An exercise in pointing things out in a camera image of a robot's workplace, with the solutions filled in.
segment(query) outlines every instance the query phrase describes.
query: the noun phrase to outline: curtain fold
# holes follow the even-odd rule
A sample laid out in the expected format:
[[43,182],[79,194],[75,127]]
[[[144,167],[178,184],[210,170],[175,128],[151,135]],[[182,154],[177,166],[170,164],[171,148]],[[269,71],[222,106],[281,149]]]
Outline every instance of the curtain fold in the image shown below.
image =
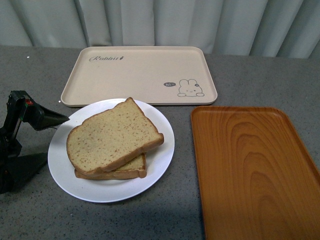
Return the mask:
[[9,0],[0,1],[0,44],[32,46],[24,26]]
[[111,46],[103,0],[75,0],[87,46]]
[[320,59],[315,0],[0,0],[0,45]]

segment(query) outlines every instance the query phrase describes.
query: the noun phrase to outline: wood grain pattern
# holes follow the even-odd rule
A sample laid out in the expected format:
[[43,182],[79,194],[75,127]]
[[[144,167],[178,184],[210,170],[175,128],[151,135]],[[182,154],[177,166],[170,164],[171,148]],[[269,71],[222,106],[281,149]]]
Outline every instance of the wood grain pattern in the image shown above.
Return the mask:
[[320,239],[320,174],[283,112],[199,106],[191,123],[207,239]]

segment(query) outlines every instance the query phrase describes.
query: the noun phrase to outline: speckled gray surface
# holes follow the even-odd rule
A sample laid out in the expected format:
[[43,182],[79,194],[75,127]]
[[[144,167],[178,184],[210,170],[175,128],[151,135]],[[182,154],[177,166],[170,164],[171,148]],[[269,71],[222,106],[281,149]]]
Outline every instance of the speckled gray surface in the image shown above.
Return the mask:
[[[0,124],[11,90],[70,116],[59,102],[80,49],[0,47]],[[320,61],[205,55],[218,92],[215,106],[284,111],[320,168]],[[0,239],[204,239],[190,114],[195,106],[157,106],[175,135],[172,162],[151,188],[115,203],[91,203],[64,192],[45,165],[24,187],[0,195]],[[55,129],[24,123],[21,155],[48,152]]]

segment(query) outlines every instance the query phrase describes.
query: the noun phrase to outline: sliced bread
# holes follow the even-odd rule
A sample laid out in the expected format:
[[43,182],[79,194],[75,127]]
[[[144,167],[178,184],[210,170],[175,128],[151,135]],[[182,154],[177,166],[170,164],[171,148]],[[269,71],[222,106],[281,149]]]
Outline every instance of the sliced bread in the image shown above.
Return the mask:
[[104,173],[97,176],[87,176],[76,169],[74,174],[79,179],[89,179],[89,180],[125,180],[125,179],[135,179],[135,178],[145,178],[147,176],[147,165],[146,156],[144,153],[136,156],[131,161],[127,162],[125,165],[118,167],[112,171],[105,171]]
[[94,177],[123,166],[163,142],[164,135],[129,97],[72,129],[66,150],[78,172]]

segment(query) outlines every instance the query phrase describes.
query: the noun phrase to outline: bunny cartoon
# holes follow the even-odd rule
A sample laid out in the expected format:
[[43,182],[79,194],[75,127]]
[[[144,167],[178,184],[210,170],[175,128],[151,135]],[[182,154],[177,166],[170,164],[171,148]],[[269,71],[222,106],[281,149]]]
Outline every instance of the bunny cartoon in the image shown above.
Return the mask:
[[182,79],[179,81],[179,97],[203,97],[202,88],[195,79]]

